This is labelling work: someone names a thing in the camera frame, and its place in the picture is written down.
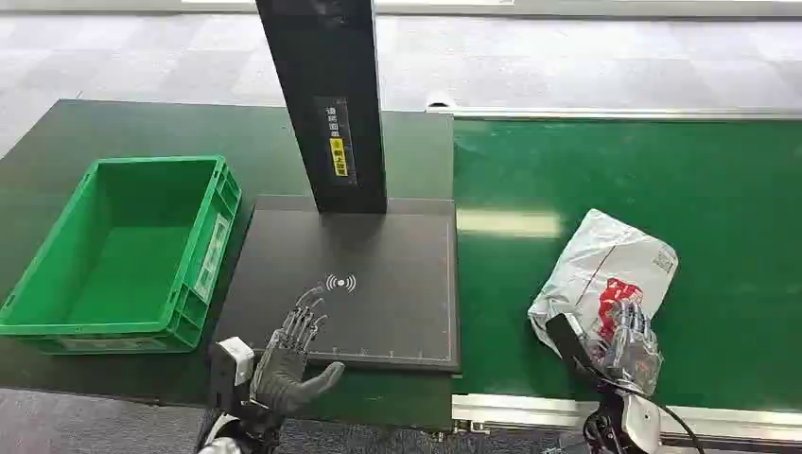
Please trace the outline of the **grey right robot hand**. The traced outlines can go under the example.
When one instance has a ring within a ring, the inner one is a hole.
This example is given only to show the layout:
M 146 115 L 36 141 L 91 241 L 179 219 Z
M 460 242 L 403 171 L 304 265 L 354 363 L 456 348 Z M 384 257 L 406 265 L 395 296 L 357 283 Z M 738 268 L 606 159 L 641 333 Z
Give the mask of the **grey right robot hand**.
M 633 300 L 614 302 L 589 332 L 570 312 L 551 317 L 546 329 L 569 369 L 599 384 L 654 394 L 663 357 L 651 320 Z

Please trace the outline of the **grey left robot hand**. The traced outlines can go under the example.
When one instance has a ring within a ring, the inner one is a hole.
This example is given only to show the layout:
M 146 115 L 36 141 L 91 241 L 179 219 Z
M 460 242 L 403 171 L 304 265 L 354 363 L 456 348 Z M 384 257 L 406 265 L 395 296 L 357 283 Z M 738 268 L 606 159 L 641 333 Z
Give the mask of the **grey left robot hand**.
M 253 370 L 249 389 L 252 403 L 277 414 L 288 415 L 332 389 L 345 365 L 331 362 L 319 374 L 304 378 L 308 349 L 325 315 L 315 312 L 324 301 L 325 289 L 307 290 L 295 302 L 282 325 L 275 329 Z

